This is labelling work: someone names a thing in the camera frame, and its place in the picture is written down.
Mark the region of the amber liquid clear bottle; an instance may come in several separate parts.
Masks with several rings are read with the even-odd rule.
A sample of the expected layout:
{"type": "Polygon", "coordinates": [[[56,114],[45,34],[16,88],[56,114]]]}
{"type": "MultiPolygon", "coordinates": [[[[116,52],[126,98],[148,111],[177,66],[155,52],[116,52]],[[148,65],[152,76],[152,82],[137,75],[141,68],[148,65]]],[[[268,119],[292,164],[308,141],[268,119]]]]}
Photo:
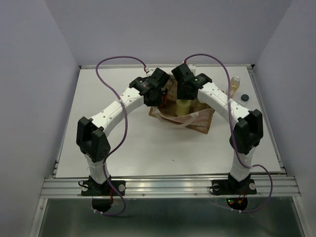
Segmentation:
{"type": "Polygon", "coordinates": [[[230,93],[231,98],[234,96],[234,94],[239,89],[239,87],[240,87],[240,77],[232,77],[231,78],[231,93],[230,93]]]}

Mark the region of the white bottle black cap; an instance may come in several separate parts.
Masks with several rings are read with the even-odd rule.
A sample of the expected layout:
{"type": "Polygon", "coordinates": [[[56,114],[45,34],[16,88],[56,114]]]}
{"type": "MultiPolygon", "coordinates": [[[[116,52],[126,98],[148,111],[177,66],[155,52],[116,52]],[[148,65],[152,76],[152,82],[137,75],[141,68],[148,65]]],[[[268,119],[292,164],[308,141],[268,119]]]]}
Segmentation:
{"type": "Polygon", "coordinates": [[[248,94],[242,94],[239,97],[239,103],[243,106],[246,107],[248,102],[250,101],[250,96],[248,94]]]}

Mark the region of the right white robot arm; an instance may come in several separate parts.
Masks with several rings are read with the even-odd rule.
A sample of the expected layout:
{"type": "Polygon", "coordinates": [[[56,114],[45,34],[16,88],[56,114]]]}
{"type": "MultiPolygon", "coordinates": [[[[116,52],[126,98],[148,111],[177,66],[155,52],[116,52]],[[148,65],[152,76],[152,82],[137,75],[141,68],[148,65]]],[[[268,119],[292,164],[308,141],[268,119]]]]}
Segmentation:
{"type": "Polygon", "coordinates": [[[238,193],[245,187],[250,174],[255,148],[263,137],[263,116],[255,109],[243,107],[222,92],[206,74],[194,75],[185,63],[171,70],[177,81],[177,98],[198,99],[213,108],[230,126],[230,145],[234,149],[233,165],[229,172],[227,187],[238,193]]]}

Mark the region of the brown burlap canvas bag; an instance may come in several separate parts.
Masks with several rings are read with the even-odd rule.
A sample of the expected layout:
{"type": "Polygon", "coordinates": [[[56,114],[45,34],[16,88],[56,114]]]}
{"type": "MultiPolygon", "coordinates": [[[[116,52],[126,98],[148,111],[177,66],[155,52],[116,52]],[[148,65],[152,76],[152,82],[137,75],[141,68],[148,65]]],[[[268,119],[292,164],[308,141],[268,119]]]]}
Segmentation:
{"type": "Polygon", "coordinates": [[[191,100],[189,114],[178,117],[175,114],[177,100],[177,81],[173,75],[169,75],[169,81],[164,87],[168,93],[168,102],[165,107],[151,107],[149,116],[157,118],[164,124],[175,128],[188,128],[202,134],[209,132],[214,109],[209,105],[200,102],[198,99],[191,100]]]}

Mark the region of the green pump bottle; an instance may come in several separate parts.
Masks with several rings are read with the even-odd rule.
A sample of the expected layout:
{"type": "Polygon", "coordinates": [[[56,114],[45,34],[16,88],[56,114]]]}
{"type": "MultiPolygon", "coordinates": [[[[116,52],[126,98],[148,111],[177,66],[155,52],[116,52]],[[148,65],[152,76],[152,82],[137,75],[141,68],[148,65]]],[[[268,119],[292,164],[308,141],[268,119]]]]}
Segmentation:
{"type": "Polygon", "coordinates": [[[176,109],[175,114],[178,117],[185,116],[189,114],[190,107],[191,107],[191,100],[176,100],[176,109]]]}

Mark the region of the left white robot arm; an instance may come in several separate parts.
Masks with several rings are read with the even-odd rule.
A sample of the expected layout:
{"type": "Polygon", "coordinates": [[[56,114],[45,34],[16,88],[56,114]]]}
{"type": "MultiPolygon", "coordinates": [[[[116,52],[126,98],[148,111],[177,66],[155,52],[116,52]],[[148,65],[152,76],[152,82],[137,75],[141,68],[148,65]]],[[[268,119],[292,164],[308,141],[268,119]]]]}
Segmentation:
{"type": "Polygon", "coordinates": [[[161,105],[162,89],[169,78],[169,74],[156,68],[148,76],[134,79],[117,100],[98,114],[79,119],[76,144],[88,162],[89,177],[94,181],[92,187],[98,194],[106,194],[110,188],[110,182],[106,180],[110,175],[103,164],[111,154],[108,136],[138,107],[161,105]]]}

